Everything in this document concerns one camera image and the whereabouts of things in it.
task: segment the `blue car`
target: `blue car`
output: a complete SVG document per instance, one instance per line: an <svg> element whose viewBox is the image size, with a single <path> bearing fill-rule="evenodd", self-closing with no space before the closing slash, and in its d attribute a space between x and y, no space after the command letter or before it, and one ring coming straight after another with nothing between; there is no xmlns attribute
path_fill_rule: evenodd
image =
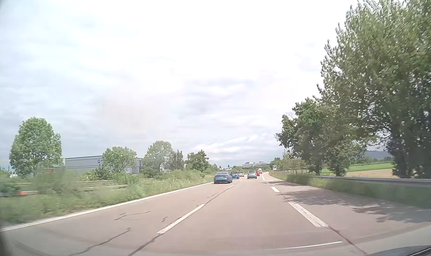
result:
<svg viewBox="0 0 431 256"><path fill-rule="evenodd" d="M231 175L232 178L239 179L239 173L238 172L231 172L230 175Z"/></svg>
<svg viewBox="0 0 431 256"><path fill-rule="evenodd" d="M214 176L214 184L217 183L231 183L233 182L233 178L228 172L218 172Z"/></svg>

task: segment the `guardrail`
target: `guardrail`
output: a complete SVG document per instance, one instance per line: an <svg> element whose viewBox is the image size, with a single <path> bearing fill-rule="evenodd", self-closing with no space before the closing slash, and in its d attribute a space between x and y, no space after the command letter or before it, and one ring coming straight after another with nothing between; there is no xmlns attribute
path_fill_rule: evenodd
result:
<svg viewBox="0 0 431 256"><path fill-rule="evenodd" d="M389 183L405 184L407 186L431 186L431 178L361 178L361 177L336 177L336 176L315 176L319 178L345 179L361 183Z"/></svg>

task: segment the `mountain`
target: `mountain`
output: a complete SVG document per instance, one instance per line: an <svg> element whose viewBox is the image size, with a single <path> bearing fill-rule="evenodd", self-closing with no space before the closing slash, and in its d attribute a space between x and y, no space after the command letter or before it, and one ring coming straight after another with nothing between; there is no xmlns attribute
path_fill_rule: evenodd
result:
<svg viewBox="0 0 431 256"><path fill-rule="evenodd" d="M377 150L368 150L366 151L366 155L377 159L383 159L387 156L392 156L387 151L377 151Z"/></svg>

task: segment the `silver car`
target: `silver car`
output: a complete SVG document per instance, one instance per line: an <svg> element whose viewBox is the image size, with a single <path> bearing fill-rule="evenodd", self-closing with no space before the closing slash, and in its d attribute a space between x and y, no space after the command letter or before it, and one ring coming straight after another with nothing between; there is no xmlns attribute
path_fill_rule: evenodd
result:
<svg viewBox="0 0 431 256"><path fill-rule="evenodd" d="M247 178L257 178L256 171L249 171L249 173L247 173Z"/></svg>

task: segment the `white building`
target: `white building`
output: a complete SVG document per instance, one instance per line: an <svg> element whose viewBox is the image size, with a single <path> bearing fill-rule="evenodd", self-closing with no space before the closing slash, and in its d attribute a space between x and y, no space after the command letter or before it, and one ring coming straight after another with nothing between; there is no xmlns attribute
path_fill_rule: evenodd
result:
<svg viewBox="0 0 431 256"><path fill-rule="evenodd" d="M258 163L247 162L247 163L242 165L242 168L260 167L260 166L267 166L267 165L269 165L269 162L262 162L262 161L259 161Z"/></svg>
<svg viewBox="0 0 431 256"><path fill-rule="evenodd" d="M124 171L128 174L137 174L143 168L141 158L135 158L135 166L127 167ZM99 156L85 156L85 157L69 157L64 159L64 164L67 169L73 170L77 174L82 174L92 171L103 163L103 157Z"/></svg>

